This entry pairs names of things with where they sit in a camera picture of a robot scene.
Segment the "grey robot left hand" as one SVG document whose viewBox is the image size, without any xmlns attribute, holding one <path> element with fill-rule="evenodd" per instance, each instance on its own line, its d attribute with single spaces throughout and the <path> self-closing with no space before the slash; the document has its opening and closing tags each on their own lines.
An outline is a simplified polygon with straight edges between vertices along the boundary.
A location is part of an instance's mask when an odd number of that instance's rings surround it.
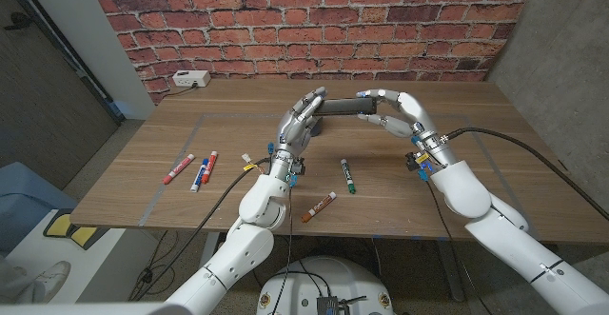
<svg viewBox="0 0 609 315">
<path fill-rule="evenodd" d="M 277 129 L 275 153 L 271 165 L 288 163 L 298 158 L 311 138 L 311 130 L 319 121 L 313 113 L 327 95 L 325 87 L 319 87 L 303 96 L 285 113 Z"/>
</svg>

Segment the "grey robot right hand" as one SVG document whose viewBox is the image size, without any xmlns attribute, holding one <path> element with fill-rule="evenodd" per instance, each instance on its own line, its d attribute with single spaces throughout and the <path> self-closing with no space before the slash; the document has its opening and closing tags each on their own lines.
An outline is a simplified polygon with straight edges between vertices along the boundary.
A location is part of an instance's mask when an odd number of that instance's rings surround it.
<svg viewBox="0 0 609 315">
<path fill-rule="evenodd" d="M 439 170 L 457 164 L 453 150 L 446 143 L 442 143 L 436 126 L 422 105 L 410 94 L 402 91 L 387 89 L 369 89 L 359 91 L 358 98 L 370 98 L 376 104 L 386 102 L 393 109 L 403 114 L 408 121 L 378 114 L 359 114 L 358 117 L 372 124 L 383 127 L 386 131 L 399 138 L 412 139 L 419 149 L 429 155 L 431 161 Z"/>
</svg>

